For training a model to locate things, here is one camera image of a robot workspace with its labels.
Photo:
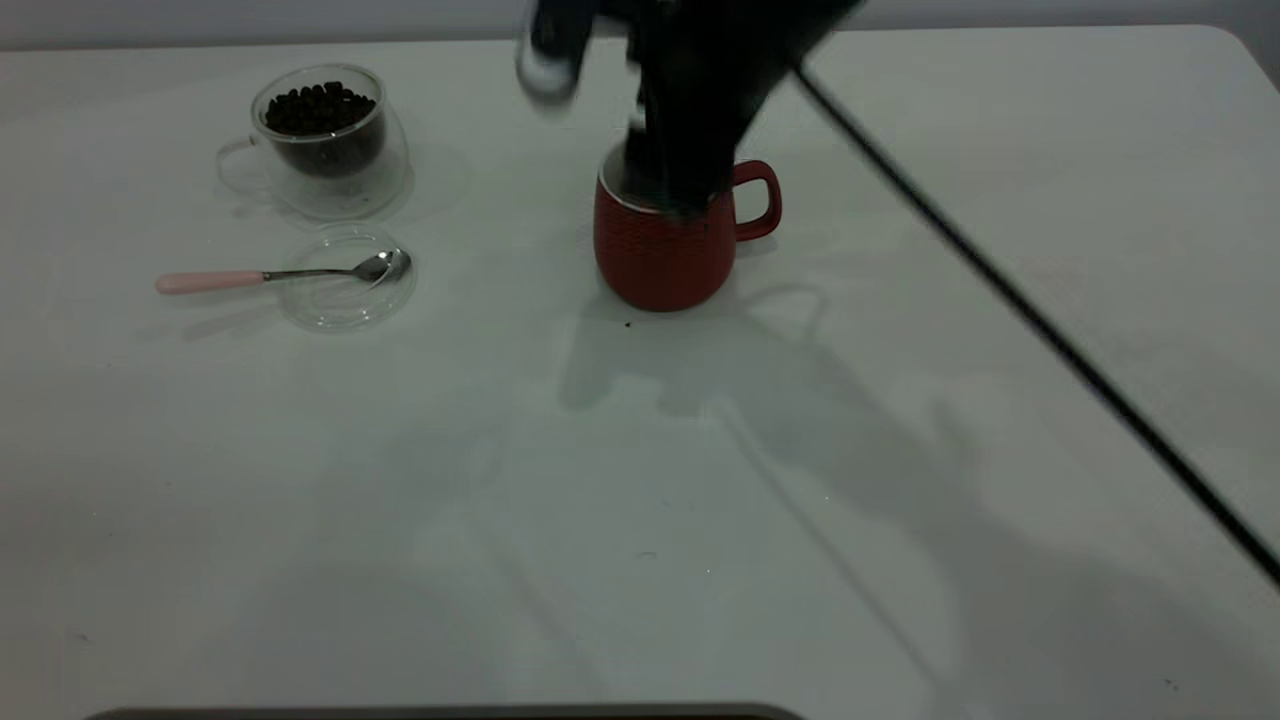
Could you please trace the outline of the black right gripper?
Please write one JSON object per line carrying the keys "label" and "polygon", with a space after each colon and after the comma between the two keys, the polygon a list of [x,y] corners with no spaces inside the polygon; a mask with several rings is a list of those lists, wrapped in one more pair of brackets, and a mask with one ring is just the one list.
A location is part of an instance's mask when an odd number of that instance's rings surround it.
{"label": "black right gripper", "polygon": [[[640,72],[622,145],[622,193],[660,201],[664,192],[669,214],[704,214],[730,182],[739,113],[723,97],[692,94],[721,88],[763,97],[860,8],[859,1],[603,1],[602,17],[625,28],[627,59]],[[646,101],[659,100],[662,152],[646,109]]]}

